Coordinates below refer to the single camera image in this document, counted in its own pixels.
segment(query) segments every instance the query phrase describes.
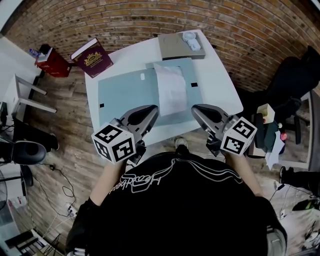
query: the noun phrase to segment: book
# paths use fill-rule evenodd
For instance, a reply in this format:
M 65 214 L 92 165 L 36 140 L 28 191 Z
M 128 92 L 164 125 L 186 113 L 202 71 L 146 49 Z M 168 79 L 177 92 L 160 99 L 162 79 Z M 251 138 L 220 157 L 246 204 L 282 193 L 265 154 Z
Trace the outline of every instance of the book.
M 87 42 L 73 53 L 71 60 L 92 78 L 113 65 L 97 38 Z

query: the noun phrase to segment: white paper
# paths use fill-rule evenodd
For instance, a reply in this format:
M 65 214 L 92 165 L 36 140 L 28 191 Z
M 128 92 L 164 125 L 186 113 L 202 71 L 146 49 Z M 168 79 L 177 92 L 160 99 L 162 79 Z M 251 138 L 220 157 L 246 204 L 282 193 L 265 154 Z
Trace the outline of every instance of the white paper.
M 265 155 L 266 164 L 271 170 L 274 164 L 279 163 L 279 153 L 284 147 L 285 143 L 280 139 L 280 131 L 275 132 L 275 141 L 272 152 L 268 152 Z
M 186 81 L 178 66 L 153 64 L 158 81 L 160 116 L 187 109 Z

